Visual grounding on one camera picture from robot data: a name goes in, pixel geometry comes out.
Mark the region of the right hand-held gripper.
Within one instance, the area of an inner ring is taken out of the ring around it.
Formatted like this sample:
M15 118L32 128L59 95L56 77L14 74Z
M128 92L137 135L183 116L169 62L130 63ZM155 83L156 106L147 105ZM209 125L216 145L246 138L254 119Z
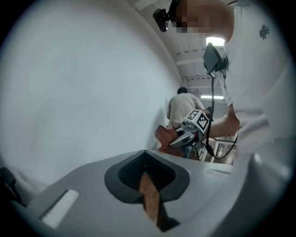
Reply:
M178 138L171 141L170 148L194 146L202 148L204 133L209 125L209 119L201 110L192 110L182 121L181 127L176 130Z

